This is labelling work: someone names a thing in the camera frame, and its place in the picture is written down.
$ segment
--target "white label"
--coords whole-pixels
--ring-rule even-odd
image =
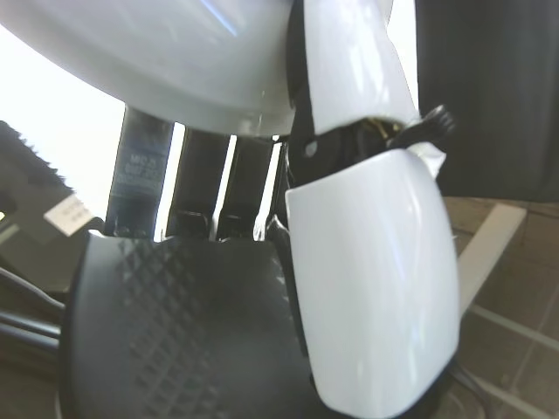
[[[74,194],[46,211],[44,217],[46,221],[69,237],[89,223],[93,214]]]

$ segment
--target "black cable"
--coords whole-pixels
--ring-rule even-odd
[[[0,267],[0,286],[5,285],[24,298],[27,298],[38,310],[59,318],[64,312],[64,304],[49,297],[35,285],[20,278],[15,273]]]
[[[455,360],[451,361],[448,372],[454,380],[470,390],[475,398],[478,399],[483,408],[485,418],[495,419],[496,415],[493,410],[493,404],[491,403],[491,397],[487,391],[478,384],[475,378]]]

